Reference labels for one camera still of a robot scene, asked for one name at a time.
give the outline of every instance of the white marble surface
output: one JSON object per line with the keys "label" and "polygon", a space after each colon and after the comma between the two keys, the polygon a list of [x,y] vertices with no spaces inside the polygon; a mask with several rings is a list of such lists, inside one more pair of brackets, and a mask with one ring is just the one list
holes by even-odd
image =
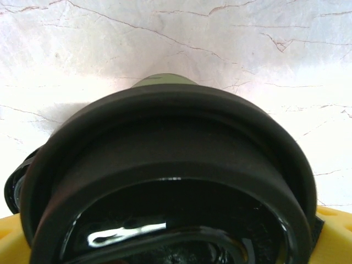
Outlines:
{"label": "white marble surface", "polygon": [[0,186],[75,111],[170,72],[270,113],[352,212],[351,28],[344,0],[0,0]]}

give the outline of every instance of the yellow object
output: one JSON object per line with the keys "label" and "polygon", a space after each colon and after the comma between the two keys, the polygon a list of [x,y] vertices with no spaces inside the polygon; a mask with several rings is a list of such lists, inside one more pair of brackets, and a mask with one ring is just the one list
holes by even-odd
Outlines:
{"label": "yellow object", "polygon": [[[317,216],[325,224],[309,264],[352,263],[352,214],[318,206]],[[19,214],[0,219],[0,263],[28,264],[29,258]]]}

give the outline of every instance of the yellow plastic base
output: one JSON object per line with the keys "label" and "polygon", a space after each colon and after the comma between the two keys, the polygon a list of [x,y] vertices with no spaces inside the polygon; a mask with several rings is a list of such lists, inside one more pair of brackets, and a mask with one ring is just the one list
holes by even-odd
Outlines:
{"label": "yellow plastic base", "polygon": [[[325,224],[309,264],[352,263],[352,214],[318,206],[317,216]],[[0,219],[0,263],[28,264],[29,258],[19,214]]]}

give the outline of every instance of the glossy black surface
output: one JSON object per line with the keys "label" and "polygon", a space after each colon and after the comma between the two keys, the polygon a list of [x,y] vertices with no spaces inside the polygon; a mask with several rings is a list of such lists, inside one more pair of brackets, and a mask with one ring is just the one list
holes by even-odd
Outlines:
{"label": "glossy black surface", "polygon": [[182,241],[156,248],[149,243],[148,250],[140,246],[139,252],[116,256],[116,261],[269,264],[276,262],[284,241],[274,215],[250,196],[217,183],[162,178],[117,191],[84,211],[65,236],[61,259],[70,261],[142,239],[181,234],[185,228],[199,234],[207,228],[218,232],[231,241],[232,256],[214,243]]}

